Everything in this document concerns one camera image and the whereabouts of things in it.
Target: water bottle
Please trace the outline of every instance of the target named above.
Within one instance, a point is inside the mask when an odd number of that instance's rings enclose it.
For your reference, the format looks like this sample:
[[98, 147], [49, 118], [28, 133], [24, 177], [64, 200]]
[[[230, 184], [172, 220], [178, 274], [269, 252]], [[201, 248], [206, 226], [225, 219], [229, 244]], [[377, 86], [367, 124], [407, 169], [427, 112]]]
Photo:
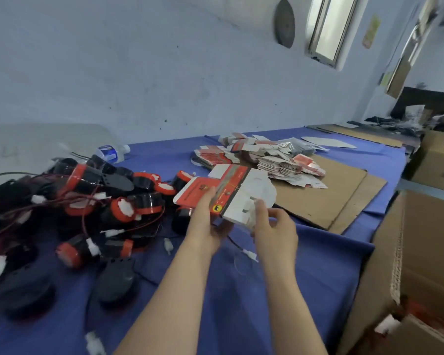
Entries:
[[106, 144], [105, 146], [97, 148], [95, 154], [109, 163], [118, 163], [123, 161], [125, 159], [124, 154], [127, 154], [129, 152], [130, 147], [128, 146], [128, 144], [119, 144], [116, 146]]

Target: window frame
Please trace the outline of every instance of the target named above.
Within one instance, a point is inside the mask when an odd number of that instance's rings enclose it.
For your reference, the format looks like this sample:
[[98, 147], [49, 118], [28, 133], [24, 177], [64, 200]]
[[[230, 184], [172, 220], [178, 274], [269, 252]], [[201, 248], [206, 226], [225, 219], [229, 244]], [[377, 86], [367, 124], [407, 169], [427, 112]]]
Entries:
[[324, 22], [326, 20], [327, 11], [329, 10], [329, 6], [331, 4], [331, 0], [322, 0], [320, 10], [318, 12], [316, 24], [314, 26], [313, 35], [311, 36], [311, 40], [309, 42], [308, 46], [308, 53], [311, 56], [311, 58], [315, 58], [319, 60], [321, 63], [329, 65], [331, 67], [336, 67], [337, 61], [340, 55], [340, 51], [344, 45], [344, 40], [347, 35], [347, 32], [349, 30], [349, 26], [352, 23], [352, 18], [355, 12], [355, 8], [358, 4], [359, 0], [354, 0], [352, 3], [352, 7], [350, 8], [349, 17], [347, 18], [347, 21], [344, 25], [344, 30], [342, 32], [342, 37], [340, 38], [339, 44], [337, 46], [337, 50], [335, 53], [335, 56], [333, 59], [330, 59], [324, 55], [321, 55], [320, 53], [316, 52], [317, 46], [319, 44], [320, 40], [320, 34], [322, 32], [322, 29], [324, 27]]

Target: table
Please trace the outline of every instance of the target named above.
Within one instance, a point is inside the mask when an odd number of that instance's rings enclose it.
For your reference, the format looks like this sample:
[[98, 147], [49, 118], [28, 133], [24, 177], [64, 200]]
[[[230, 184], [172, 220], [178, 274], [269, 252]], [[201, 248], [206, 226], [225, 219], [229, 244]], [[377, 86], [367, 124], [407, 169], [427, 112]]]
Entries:
[[[369, 243], [374, 230], [385, 214], [386, 206], [404, 167], [403, 149], [340, 134], [298, 128], [256, 132], [270, 139], [317, 136], [330, 137], [354, 144], [357, 149], [332, 149], [325, 156], [367, 169], [384, 178], [388, 184], [365, 208], [343, 236], [297, 224], [300, 237], [296, 279], [327, 346], [332, 346], [342, 329], [358, 283], [362, 260], [373, 251]], [[208, 171], [193, 165], [190, 154], [201, 145], [217, 144], [215, 137], [194, 137], [131, 145], [128, 159], [122, 166], [134, 171], [151, 171], [163, 180], [177, 171]], [[162, 236], [173, 237], [168, 224]], [[236, 227], [232, 237], [240, 245], [254, 251], [248, 232]], [[172, 242], [177, 250], [181, 238]], [[41, 256], [34, 266], [47, 267], [55, 274], [58, 296], [54, 307], [38, 319], [10, 322], [0, 317], [1, 354], [87, 354], [84, 340], [84, 312], [87, 297], [95, 278], [91, 267], [71, 272], [53, 256], [55, 237], [40, 242]], [[144, 253], [136, 253], [136, 269], [159, 282], [171, 263], [164, 250], [162, 237]], [[91, 301], [89, 324], [95, 328], [107, 353], [112, 353], [154, 293], [154, 286], [141, 281], [136, 300], [126, 309], [105, 312]], [[232, 244], [224, 242], [214, 256], [204, 297], [198, 354], [271, 354], [265, 285], [259, 264], [248, 261]]]

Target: person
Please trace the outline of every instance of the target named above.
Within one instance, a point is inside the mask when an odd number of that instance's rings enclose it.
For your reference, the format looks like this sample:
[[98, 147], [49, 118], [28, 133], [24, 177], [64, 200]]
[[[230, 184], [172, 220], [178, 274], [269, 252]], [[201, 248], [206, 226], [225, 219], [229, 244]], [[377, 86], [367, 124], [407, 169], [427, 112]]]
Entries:
[[[212, 226], [209, 205], [214, 195], [210, 188], [202, 196], [160, 286], [115, 355], [196, 354], [211, 259], [233, 226], [227, 221]], [[263, 201], [256, 203], [256, 217], [254, 239], [266, 281], [274, 353], [327, 354], [296, 283], [295, 223], [284, 210], [267, 209]]]

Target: round wall object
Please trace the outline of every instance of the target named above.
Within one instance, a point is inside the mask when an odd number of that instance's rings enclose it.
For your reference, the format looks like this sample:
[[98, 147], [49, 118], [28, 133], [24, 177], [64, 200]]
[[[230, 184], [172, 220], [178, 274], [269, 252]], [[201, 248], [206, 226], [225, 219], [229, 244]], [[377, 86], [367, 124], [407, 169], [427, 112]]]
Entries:
[[291, 48], [295, 41], [295, 14], [288, 0], [278, 3], [274, 18], [275, 37], [280, 45]]

